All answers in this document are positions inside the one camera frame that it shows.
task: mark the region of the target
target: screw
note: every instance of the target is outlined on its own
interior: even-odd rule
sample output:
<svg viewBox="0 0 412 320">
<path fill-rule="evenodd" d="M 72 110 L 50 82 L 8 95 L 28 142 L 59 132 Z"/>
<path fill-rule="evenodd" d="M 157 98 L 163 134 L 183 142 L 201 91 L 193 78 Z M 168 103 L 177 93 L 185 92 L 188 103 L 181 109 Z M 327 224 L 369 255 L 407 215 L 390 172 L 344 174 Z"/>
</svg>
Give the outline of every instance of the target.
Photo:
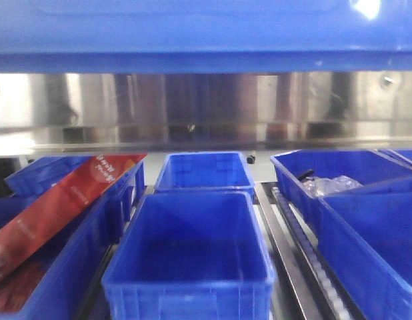
<svg viewBox="0 0 412 320">
<path fill-rule="evenodd" d="M 395 83 L 394 79 L 389 77 L 388 75 L 384 76 L 384 85 L 385 86 L 390 86 L 393 85 Z"/>
</svg>

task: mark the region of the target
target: plastic bag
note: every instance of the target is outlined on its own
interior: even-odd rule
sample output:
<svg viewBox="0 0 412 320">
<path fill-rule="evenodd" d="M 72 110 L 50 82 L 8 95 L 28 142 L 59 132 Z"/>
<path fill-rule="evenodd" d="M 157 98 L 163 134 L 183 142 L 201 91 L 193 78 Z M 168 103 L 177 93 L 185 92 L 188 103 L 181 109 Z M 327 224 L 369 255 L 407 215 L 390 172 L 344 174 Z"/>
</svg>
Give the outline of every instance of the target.
<svg viewBox="0 0 412 320">
<path fill-rule="evenodd" d="M 342 175 L 333 179 L 312 177 L 303 183 L 308 192 L 314 197 L 323 197 L 336 192 L 362 187 L 358 181 Z"/>
</svg>

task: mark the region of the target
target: metal shelf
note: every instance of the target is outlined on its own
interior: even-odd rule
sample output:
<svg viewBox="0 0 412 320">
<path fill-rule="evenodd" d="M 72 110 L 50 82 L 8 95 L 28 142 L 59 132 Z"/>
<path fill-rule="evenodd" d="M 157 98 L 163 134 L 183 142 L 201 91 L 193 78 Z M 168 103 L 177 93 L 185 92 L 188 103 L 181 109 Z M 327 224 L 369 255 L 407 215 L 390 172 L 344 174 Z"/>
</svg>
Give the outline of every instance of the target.
<svg viewBox="0 0 412 320">
<path fill-rule="evenodd" d="M 0 156 L 412 147 L 412 71 L 0 74 Z"/>
<path fill-rule="evenodd" d="M 152 193 L 148 187 L 146 194 Z M 256 183 L 255 210 L 277 271 L 271 320 L 364 320 L 315 249 L 317 240 L 273 182 Z M 108 320 L 101 276 L 112 257 L 107 252 L 75 320 Z"/>
</svg>

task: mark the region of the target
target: blue plastic crate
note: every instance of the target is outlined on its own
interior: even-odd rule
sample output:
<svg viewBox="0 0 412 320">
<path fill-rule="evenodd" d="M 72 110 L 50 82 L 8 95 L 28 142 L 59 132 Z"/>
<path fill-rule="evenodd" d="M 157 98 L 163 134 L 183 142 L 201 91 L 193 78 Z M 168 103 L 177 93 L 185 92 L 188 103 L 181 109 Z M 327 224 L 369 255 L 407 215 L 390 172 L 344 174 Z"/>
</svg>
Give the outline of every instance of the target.
<svg viewBox="0 0 412 320">
<path fill-rule="evenodd" d="M 0 228 L 35 199 L 0 199 Z M 106 202 L 106 196 L 102 196 L 30 258 L 40 261 L 46 274 L 22 310 L 0 313 L 0 320 L 71 320 L 74 317 L 112 242 Z"/>
<path fill-rule="evenodd" d="M 43 157 L 5 180 L 20 197 L 41 195 L 52 185 L 78 168 L 89 157 Z"/>
<path fill-rule="evenodd" d="M 166 157 L 156 192 L 246 191 L 255 182 L 240 152 L 175 153 Z"/>
<path fill-rule="evenodd" d="M 412 193 L 321 200 L 319 250 L 370 320 L 412 320 Z"/>
<path fill-rule="evenodd" d="M 110 211 L 110 219 L 117 224 L 113 230 L 118 231 L 115 239 L 120 239 L 126 221 L 131 219 L 131 212 L 145 191 L 144 164 L 143 161 L 136 164 L 124 176 L 120 178 L 105 194 L 108 197 L 107 210 Z"/>
<path fill-rule="evenodd" d="M 282 194 L 300 210 L 316 235 L 320 234 L 321 214 L 317 198 L 311 196 L 298 176 L 309 169 L 312 176 L 335 178 L 346 175 L 363 187 L 343 193 L 384 193 L 394 188 L 412 189 L 412 168 L 374 151 L 293 151 L 271 157 Z"/>
<path fill-rule="evenodd" d="M 6 178 L 7 184 L 17 196 L 39 196 L 90 157 L 44 157 Z M 107 191 L 107 210 L 111 230 L 116 232 L 116 242 L 123 234 L 123 226 L 130 220 L 134 203 L 145 190 L 143 161 L 136 164 Z"/>
<path fill-rule="evenodd" d="M 1 72 L 412 69 L 412 0 L 0 1 Z"/>
<path fill-rule="evenodd" d="M 268 320 L 275 274 L 248 194 L 146 196 L 102 279 L 114 320 Z"/>
<path fill-rule="evenodd" d="M 412 149 L 401 149 L 401 150 L 391 150 L 391 149 L 382 149 L 379 152 L 388 155 L 406 165 L 412 167 Z"/>
</svg>

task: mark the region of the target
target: red snack bag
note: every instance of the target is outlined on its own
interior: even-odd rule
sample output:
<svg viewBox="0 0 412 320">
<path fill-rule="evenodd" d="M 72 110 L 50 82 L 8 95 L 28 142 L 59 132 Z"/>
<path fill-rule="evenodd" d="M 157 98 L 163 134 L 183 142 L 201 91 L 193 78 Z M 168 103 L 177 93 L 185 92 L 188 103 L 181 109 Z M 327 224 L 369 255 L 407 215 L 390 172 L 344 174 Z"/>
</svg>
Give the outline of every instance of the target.
<svg viewBox="0 0 412 320">
<path fill-rule="evenodd" d="M 0 229 L 0 281 L 145 156 L 90 158 Z"/>
</svg>

